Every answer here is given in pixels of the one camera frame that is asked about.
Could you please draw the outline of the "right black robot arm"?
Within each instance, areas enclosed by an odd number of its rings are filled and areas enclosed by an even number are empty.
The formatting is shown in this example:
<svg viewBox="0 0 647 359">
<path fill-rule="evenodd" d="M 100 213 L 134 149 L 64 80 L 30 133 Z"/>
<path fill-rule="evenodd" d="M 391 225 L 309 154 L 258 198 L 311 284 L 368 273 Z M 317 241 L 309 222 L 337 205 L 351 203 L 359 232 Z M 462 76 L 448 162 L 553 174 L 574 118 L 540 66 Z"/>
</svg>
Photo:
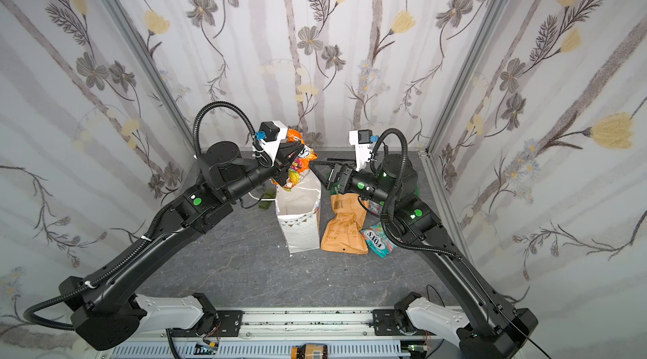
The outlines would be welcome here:
<svg viewBox="0 0 647 359">
<path fill-rule="evenodd" d="M 407 141 L 396 128 L 379 137 L 362 130 L 367 158 L 315 160 L 310 170 L 327 190 L 353 194 L 380 205 L 382 232 L 402 250 L 419 254 L 458 301 L 458 310 L 410 293 L 394 306 L 394 327 L 418 331 L 457 347 L 465 358 L 512 358 L 531 340 L 538 325 L 528 308 L 516 308 L 498 293 L 455 245 L 438 215 L 415 193 L 418 175 Z"/>
</svg>

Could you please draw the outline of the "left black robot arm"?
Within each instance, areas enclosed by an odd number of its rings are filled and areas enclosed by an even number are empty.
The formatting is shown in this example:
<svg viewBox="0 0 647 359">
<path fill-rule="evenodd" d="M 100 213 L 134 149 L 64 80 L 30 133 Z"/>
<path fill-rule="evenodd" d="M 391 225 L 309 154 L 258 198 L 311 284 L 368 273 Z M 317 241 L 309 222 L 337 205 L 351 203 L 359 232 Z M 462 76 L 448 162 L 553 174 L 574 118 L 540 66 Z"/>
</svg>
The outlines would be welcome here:
<svg viewBox="0 0 647 359">
<path fill-rule="evenodd" d="M 202 150 L 200 129 L 209 111 L 224 108 L 245 124 L 253 156 L 245 159 L 231 141 Z M 85 278 L 71 276 L 59 286 L 59 296 L 27 308 L 33 325 L 73 331 L 97 351 L 107 351 L 139 331 L 160 322 L 164 328 L 204 335 L 217 325 L 217 311 L 202 293 L 166 300 L 162 305 L 137 296 L 136 290 L 185 246 L 204 236 L 234 210 L 243 195 L 273 180 L 284 186 L 289 170 L 305 145 L 287 138 L 279 121 L 254 128 L 234 104 L 214 101 L 197 113 L 191 131 L 199 175 L 195 185 L 164 205 L 146 232 L 119 256 Z"/>
</svg>

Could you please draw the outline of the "yellow black connector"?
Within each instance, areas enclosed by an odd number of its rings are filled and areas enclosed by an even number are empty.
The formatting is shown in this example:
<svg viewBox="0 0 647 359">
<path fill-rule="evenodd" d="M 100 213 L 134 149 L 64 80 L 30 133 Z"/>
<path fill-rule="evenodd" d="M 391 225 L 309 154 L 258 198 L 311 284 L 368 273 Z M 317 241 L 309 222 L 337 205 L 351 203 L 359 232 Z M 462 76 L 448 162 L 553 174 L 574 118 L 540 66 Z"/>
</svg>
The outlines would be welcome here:
<svg viewBox="0 0 647 359">
<path fill-rule="evenodd" d="M 325 344 L 307 343 L 291 349 L 291 359 L 328 359 L 329 349 Z"/>
</svg>

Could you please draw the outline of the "orange paper snack packet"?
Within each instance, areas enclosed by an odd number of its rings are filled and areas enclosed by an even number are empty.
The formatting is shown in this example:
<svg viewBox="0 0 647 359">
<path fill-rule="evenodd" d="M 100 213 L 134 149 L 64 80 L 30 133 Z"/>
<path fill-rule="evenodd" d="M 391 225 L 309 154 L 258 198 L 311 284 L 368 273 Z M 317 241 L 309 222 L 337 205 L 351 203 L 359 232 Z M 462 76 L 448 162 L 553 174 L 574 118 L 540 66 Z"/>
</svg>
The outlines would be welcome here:
<svg viewBox="0 0 647 359">
<path fill-rule="evenodd" d="M 367 211 L 355 193 L 335 194 L 330 197 L 335 217 L 328 222 L 321 241 L 323 251 L 366 255 L 367 242 L 362 230 Z"/>
</svg>

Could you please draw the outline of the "white paper bag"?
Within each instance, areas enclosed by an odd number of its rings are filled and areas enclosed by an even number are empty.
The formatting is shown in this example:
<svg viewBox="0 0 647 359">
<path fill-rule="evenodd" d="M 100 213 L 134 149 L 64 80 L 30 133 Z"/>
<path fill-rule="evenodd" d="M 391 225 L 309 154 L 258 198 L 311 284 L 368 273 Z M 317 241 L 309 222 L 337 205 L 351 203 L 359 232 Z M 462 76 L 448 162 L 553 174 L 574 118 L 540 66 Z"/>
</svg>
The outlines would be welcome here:
<svg viewBox="0 0 647 359">
<path fill-rule="evenodd" d="M 278 224 L 291 255 L 320 248 L 321 184 L 308 172 L 291 190 L 270 183 L 267 187 Z"/>
</svg>

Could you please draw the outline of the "green block strip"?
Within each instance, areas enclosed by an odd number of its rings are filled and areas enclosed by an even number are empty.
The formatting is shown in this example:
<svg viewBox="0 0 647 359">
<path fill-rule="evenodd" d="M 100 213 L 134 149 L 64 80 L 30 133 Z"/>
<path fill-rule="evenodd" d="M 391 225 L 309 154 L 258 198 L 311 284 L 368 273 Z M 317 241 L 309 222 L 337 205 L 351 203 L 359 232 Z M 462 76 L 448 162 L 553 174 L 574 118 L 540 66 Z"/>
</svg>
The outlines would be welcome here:
<svg viewBox="0 0 647 359">
<path fill-rule="evenodd" d="M 259 202 L 259 209 L 268 210 L 271 208 L 272 204 L 276 201 L 276 192 L 274 190 L 269 190 L 265 192 L 261 197 Z"/>
</svg>

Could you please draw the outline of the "orange fruit candy packet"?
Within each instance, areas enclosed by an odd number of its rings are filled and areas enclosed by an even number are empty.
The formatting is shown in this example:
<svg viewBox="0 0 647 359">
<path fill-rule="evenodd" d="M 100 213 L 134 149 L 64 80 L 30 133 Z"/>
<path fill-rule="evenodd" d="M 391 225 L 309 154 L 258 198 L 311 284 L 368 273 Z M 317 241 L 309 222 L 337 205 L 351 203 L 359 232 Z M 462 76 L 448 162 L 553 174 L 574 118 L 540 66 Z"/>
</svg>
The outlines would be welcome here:
<svg viewBox="0 0 647 359">
<path fill-rule="evenodd" d="M 303 145 L 303 149 L 291 163 L 291 168 L 288 170 L 288 179 L 286 184 L 282 187 L 284 190 L 289 191 L 303 182 L 310 171 L 310 163 L 315 161 L 318 158 L 318 155 L 312 148 L 306 145 L 303 135 L 295 129 L 288 129 L 286 140 L 289 144 L 300 143 Z"/>
</svg>

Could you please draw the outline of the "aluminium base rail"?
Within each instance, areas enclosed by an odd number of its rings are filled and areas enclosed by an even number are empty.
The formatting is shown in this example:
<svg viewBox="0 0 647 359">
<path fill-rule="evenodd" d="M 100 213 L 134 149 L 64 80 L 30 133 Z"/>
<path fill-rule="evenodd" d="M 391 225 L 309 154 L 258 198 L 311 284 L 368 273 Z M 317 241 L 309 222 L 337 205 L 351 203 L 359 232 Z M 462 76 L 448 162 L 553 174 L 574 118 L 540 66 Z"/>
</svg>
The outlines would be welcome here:
<svg viewBox="0 0 647 359">
<path fill-rule="evenodd" d="M 467 308 L 443 307 L 412 296 L 394 308 L 246 308 L 216 310 L 203 296 L 137 296 L 114 313 L 82 312 L 76 332 L 98 351 L 117 347 L 138 333 L 176 330 L 189 337 L 308 340 L 350 339 L 362 335 L 412 339 L 434 337 L 458 346 L 464 340 L 505 345 L 504 334 L 518 309 L 507 301 L 477 304 L 483 325 Z"/>
</svg>

